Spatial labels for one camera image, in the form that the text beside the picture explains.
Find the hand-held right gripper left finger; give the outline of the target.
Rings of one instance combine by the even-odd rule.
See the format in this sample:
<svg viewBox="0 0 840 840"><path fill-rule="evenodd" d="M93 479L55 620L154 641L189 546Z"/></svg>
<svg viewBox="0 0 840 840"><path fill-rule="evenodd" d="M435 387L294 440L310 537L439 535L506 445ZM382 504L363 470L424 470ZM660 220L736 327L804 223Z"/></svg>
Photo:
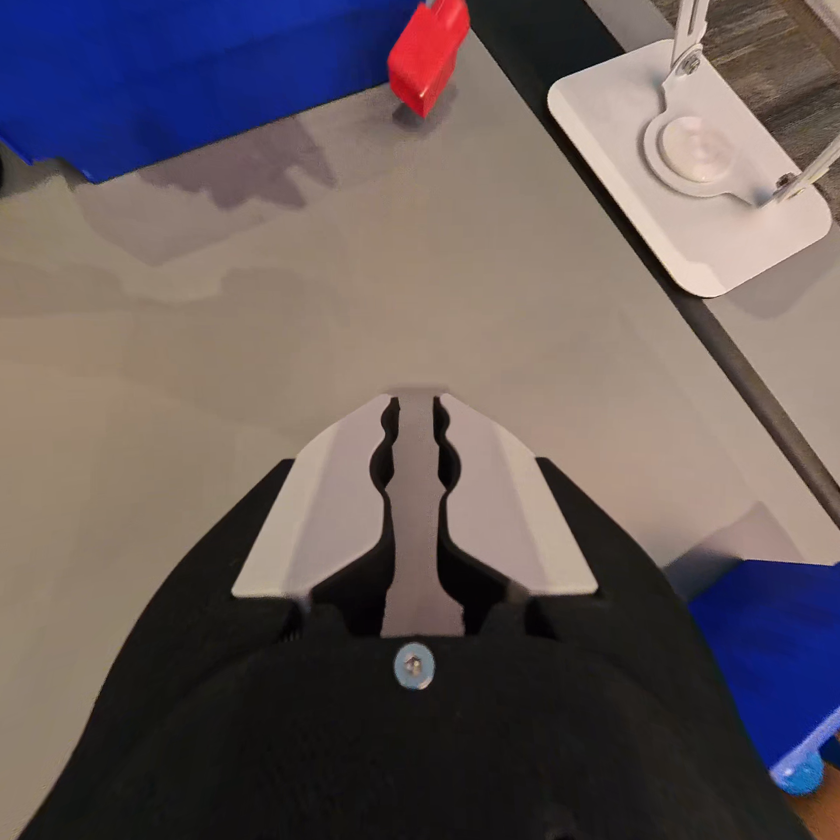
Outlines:
<svg viewBox="0 0 840 840"><path fill-rule="evenodd" d="M400 404L381 394L333 423L294 458L276 500L232 587L245 599L313 602L317 589L378 550L383 583L393 577L393 445Z"/></svg>

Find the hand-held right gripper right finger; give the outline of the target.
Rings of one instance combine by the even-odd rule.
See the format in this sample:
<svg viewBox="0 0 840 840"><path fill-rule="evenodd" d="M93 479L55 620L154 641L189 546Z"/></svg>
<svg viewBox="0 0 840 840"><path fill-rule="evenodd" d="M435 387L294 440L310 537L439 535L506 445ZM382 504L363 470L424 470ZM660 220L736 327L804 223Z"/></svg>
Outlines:
<svg viewBox="0 0 840 840"><path fill-rule="evenodd" d="M444 488L439 536L446 551L528 595L597 591L528 446L449 393L436 398L434 434Z"/></svg>

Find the blue plastic bin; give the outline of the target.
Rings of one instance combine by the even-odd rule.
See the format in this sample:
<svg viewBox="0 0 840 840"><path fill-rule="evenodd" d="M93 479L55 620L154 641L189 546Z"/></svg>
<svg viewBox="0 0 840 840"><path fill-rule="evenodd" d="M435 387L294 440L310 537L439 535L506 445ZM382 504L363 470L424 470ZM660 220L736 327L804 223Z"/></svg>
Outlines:
<svg viewBox="0 0 840 840"><path fill-rule="evenodd" d="M837 768L838 565L745 560L688 608L769 774L810 751Z"/></svg>
<svg viewBox="0 0 840 840"><path fill-rule="evenodd" d="M2 1L2 142L105 182L385 83L416 6Z"/></svg>

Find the red building block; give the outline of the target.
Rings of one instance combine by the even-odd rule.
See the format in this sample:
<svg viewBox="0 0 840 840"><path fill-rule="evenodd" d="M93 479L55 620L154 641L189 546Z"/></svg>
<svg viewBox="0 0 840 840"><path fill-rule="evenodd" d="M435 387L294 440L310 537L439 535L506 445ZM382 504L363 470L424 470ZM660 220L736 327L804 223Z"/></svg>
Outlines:
<svg viewBox="0 0 840 840"><path fill-rule="evenodd" d="M387 59L393 93L425 119L452 77L470 29L466 1L420 3Z"/></svg>

